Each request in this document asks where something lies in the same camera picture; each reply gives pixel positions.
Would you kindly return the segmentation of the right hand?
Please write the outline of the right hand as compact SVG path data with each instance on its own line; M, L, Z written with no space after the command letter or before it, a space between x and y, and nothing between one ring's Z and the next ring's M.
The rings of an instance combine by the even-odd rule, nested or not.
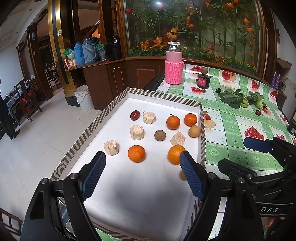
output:
M274 223L284 220L285 217L262 217L262 224L265 228L270 228Z

